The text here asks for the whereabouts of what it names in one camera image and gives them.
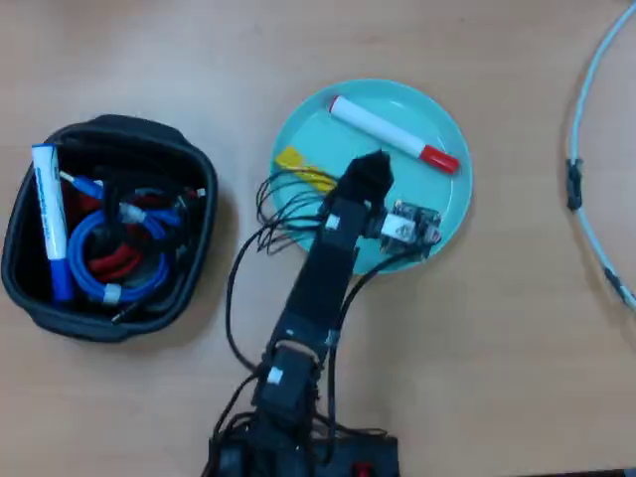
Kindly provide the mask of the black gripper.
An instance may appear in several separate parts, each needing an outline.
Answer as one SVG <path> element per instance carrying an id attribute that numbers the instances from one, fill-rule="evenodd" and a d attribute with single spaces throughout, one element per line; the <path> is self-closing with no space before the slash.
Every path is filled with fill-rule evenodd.
<path id="1" fill-rule="evenodd" d="M 355 246 L 359 238 L 379 239 L 387 215 L 383 201 L 393 183 L 389 153 L 378 150 L 353 159 L 337 182 L 338 197 L 328 195 L 319 208 L 317 243 Z M 373 201 L 379 203 L 351 200 L 370 199 L 372 193 Z"/>

